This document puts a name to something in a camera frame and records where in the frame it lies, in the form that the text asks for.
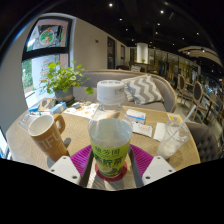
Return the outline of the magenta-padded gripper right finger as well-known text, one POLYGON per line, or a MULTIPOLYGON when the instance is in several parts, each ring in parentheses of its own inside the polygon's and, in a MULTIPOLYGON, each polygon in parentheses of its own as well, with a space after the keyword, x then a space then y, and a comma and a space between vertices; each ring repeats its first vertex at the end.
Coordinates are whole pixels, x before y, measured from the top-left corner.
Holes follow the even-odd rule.
POLYGON ((143 187, 175 172, 163 157, 153 157, 135 145, 130 145, 128 154, 137 187, 143 187))

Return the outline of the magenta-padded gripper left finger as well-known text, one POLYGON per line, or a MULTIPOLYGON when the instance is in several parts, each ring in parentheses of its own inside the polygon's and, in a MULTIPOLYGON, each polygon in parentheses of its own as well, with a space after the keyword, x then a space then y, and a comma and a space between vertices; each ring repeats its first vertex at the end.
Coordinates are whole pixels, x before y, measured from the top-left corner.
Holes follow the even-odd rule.
POLYGON ((87 187, 93 163, 91 146, 86 146, 72 156, 62 156, 49 172, 76 185, 87 187))

